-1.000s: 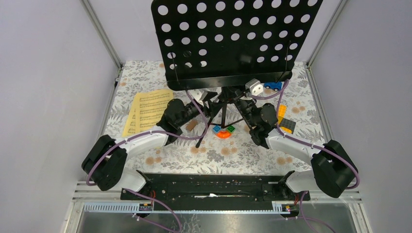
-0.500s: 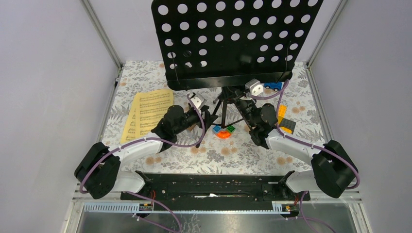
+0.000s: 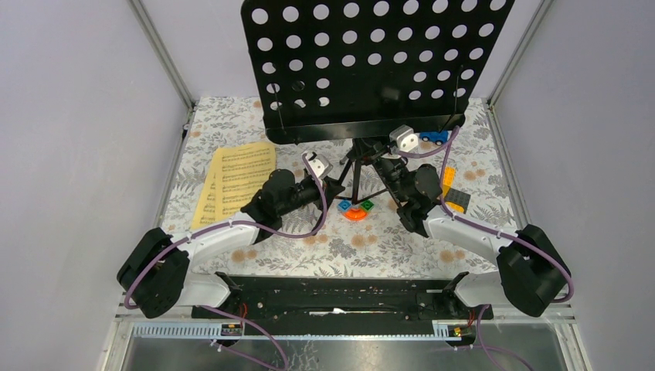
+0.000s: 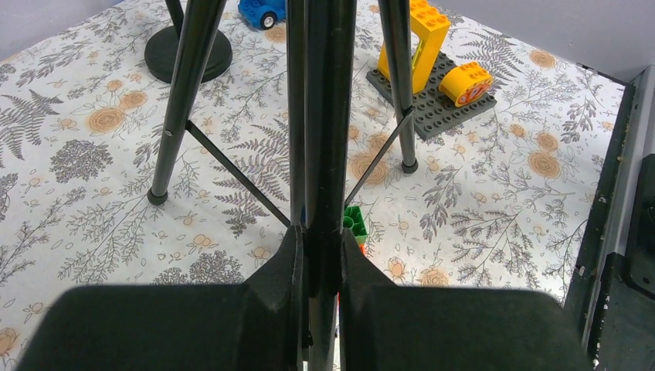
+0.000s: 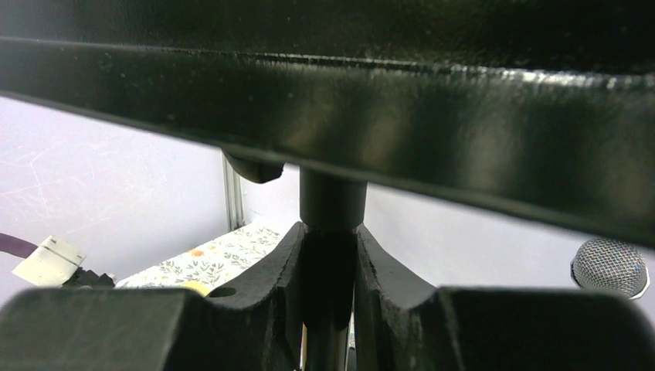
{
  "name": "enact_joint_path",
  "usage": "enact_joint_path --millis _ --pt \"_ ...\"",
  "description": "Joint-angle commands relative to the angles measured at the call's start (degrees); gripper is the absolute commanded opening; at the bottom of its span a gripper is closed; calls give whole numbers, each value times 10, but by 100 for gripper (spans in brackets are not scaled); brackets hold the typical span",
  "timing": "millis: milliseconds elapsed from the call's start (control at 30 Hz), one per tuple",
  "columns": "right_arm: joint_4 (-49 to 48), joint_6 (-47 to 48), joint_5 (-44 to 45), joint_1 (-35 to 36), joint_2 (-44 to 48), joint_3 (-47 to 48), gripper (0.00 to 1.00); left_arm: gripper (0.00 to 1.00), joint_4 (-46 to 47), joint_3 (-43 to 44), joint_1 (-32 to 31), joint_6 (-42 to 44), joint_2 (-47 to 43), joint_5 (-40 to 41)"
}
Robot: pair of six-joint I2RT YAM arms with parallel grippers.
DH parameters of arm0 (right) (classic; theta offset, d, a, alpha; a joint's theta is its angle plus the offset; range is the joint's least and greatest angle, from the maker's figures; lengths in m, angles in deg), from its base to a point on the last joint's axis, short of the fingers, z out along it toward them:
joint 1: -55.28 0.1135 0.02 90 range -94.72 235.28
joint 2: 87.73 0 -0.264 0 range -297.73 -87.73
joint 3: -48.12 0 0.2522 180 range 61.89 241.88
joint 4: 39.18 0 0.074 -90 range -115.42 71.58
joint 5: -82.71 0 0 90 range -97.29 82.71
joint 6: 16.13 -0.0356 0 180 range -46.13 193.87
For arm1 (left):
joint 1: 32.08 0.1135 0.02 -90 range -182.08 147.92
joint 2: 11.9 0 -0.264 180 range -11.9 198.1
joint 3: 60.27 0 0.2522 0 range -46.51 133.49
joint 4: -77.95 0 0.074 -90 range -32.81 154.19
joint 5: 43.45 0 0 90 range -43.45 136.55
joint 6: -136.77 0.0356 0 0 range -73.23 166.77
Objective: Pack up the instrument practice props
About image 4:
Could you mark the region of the black music stand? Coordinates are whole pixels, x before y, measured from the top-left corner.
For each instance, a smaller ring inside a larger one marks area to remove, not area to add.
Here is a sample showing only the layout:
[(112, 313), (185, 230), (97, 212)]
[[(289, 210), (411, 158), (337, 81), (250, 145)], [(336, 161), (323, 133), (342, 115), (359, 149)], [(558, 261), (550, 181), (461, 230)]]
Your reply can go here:
[(227, 1), (165, 1), (178, 38), (171, 92), (148, 200), (161, 205), (187, 131), (285, 225), (303, 233), (301, 350), (309, 370), (330, 370), (334, 355), (344, 210), (400, 134), (403, 161), (416, 170), (412, 98), (394, 98), (398, 126), (348, 201), (344, 199), (357, 1), (287, 1), (290, 113), (290, 221), (189, 121)]

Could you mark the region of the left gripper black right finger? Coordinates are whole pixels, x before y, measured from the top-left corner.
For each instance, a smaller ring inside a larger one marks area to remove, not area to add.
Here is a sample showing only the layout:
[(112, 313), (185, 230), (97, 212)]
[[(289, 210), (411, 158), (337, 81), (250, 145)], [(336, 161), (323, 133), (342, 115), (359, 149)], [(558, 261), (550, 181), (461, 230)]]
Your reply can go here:
[(400, 286), (341, 247), (344, 370), (590, 370), (570, 317), (539, 291)]

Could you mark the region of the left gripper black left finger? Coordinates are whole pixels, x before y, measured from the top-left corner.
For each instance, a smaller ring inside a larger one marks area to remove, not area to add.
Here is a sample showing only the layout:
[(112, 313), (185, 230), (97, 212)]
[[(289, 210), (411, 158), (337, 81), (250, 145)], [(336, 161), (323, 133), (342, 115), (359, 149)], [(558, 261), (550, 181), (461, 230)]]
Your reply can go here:
[(20, 370), (300, 370), (303, 233), (241, 284), (93, 285), (59, 296)]

